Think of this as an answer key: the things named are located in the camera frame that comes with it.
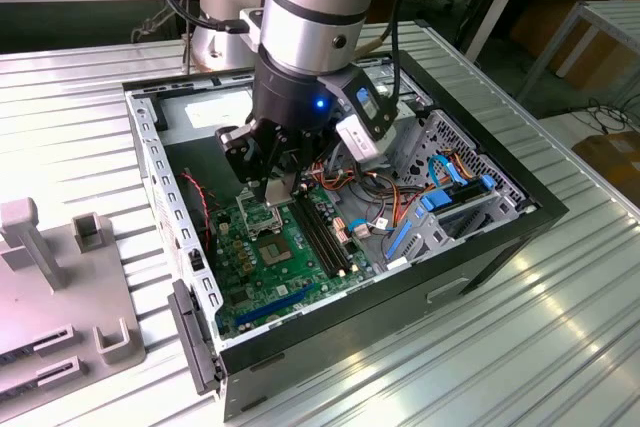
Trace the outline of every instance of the robotic arm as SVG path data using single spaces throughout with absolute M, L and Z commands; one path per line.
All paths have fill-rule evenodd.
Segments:
M 393 123 L 396 107 L 351 63 L 370 2 L 264 0 L 264 10 L 252 13 L 260 29 L 252 113 L 246 125 L 221 129 L 218 139 L 240 181 L 270 206 L 289 200 L 300 173 L 340 140 L 356 161 L 378 154 L 375 142 Z M 221 5 L 201 0 L 211 16 Z M 216 44 L 226 36 L 223 43 L 233 47 L 227 57 L 241 57 L 240 35 L 209 35 Z M 194 34 L 195 52 L 202 51 L 201 36 Z

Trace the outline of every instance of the wire bundle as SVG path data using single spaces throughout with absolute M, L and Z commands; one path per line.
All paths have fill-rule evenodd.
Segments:
M 631 107 L 631 102 L 634 99 L 640 97 L 640 94 L 633 95 L 629 97 L 620 108 L 604 105 L 598 99 L 591 97 L 589 98 L 588 105 L 585 107 L 578 107 L 573 109 L 568 109 L 566 112 L 571 114 L 577 121 L 580 123 L 592 128 L 598 133 L 602 133 L 604 135 L 608 135 L 610 132 L 622 132 L 627 128 L 638 131 L 638 129 L 633 125 L 631 121 L 632 113 L 628 112 Z M 576 112 L 586 112 L 589 114 L 591 119 L 598 125 L 595 127 L 590 121 L 585 121 L 576 115 Z M 617 122 L 619 125 L 611 125 L 603 122 L 603 117 L 613 120 Z
M 195 187 L 195 189 L 198 191 L 198 195 L 200 195 L 200 200 L 202 201 L 202 213 L 204 215 L 204 228 L 205 228 L 205 250 L 208 252 L 209 251 L 209 242 L 211 241 L 211 231 L 209 229 L 209 207 L 207 205 L 207 198 L 204 195 L 204 188 L 193 178 L 191 177 L 189 174 L 187 174 L 186 172 L 183 172 L 180 174 L 180 177 L 183 177 L 185 179 L 187 179 L 191 185 L 193 185 Z M 209 193 L 209 196 L 213 197 L 215 199 L 215 195 L 213 195 L 212 193 Z
M 432 179 L 432 183 L 426 187 L 418 185 L 397 185 L 396 182 L 387 175 L 377 172 L 363 172 L 362 176 L 370 179 L 371 183 L 366 182 L 365 179 L 362 179 L 361 181 L 356 181 L 355 184 L 360 187 L 362 193 L 368 196 L 369 199 L 363 198 L 354 190 L 353 181 L 356 180 L 354 169 L 341 171 L 337 176 L 333 178 L 326 178 L 324 175 L 324 167 L 322 163 L 318 162 L 313 165 L 314 173 L 312 174 L 312 176 L 326 190 L 336 191 L 342 189 L 343 187 L 348 187 L 351 193 L 357 199 L 370 204 L 367 208 L 367 211 L 365 212 L 364 218 L 354 220 L 352 222 L 352 225 L 349 226 L 349 230 L 352 230 L 354 227 L 360 224 L 367 224 L 371 227 L 378 228 L 375 222 L 384 214 L 384 211 L 387 208 L 388 200 L 392 201 L 391 226 L 395 228 L 407 215 L 411 204 L 425 192 L 429 192 L 430 190 L 440 187 L 443 183 L 449 182 L 452 178 L 455 179 L 457 177 L 459 181 L 460 177 L 466 180 L 473 177 L 473 175 L 469 173 L 469 171 L 465 168 L 464 164 L 462 163 L 462 159 L 456 151 L 446 150 L 444 151 L 444 156 L 433 156 L 430 159 L 430 163 L 436 157 L 442 157 L 444 160 L 446 160 L 447 165 L 449 165 L 448 169 L 452 169 L 453 171 L 450 171 L 451 175 L 445 175 L 442 178 L 438 178 L 433 168 L 430 168 L 430 178 Z M 379 180 L 383 180 L 386 185 L 382 185 Z M 379 202 L 380 209 L 372 220 L 368 220 L 368 212 L 373 205 L 372 202 Z

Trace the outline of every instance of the cardboard box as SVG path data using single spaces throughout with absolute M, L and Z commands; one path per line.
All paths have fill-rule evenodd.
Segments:
M 573 151 L 609 181 L 630 201 L 640 207 L 640 134 L 587 137 Z

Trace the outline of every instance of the metal shelf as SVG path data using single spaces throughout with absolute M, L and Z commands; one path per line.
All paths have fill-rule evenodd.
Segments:
M 591 24 L 591 28 L 580 41 L 580 47 L 576 47 L 576 56 L 569 62 L 573 64 L 586 46 L 593 40 L 598 31 L 602 31 L 625 47 L 640 55 L 640 1 L 600 1 L 600 2 L 578 2 L 569 12 L 562 25 L 553 34 L 549 43 L 534 62 L 529 73 L 522 83 L 520 91 L 516 95 L 518 102 L 523 102 L 535 83 L 538 81 L 544 69 L 551 59 L 560 49 L 569 34 L 573 31 L 580 20 L 586 20 Z M 558 74 L 566 74 L 564 66 L 560 68 Z M 620 89 L 613 104 L 617 105 L 637 84 L 640 82 L 640 70 L 632 74 L 629 81 Z
M 635 425 L 640 416 L 638 209 L 434 31 L 410 52 L 570 212 L 486 286 L 229 425 Z M 381 27 L 364 29 L 371 39 Z M 180 74 L 180 42 L 0 57 L 0 199 L 46 225 L 108 215 L 148 351 L 144 363 L 6 425 L 215 425 L 166 296 L 169 269 L 137 171 L 120 84 Z

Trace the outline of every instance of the red wire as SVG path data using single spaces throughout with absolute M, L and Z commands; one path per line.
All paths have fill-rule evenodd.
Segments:
M 202 209 L 204 210 L 204 228 L 206 229 L 206 233 L 205 233 L 205 238 L 206 238 L 205 249 L 208 252 L 209 251 L 209 240 L 211 238 L 211 234 L 209 232 L 209 208 L 207 207 L 207 199 L 204 196 L 204 192 L 202 191 L 202 187 L 200 187 L 200 184 L 198 184 L 198 182 L 196 182 L 193 177 L 191 177 L 189 174 L 184 173 L 184 172 L 182 174 L 180 174 L 180 175 L 193 184 L 193 186 L 198 191 L 198 194 L 200 194 L 200 198 L 202 199 Z

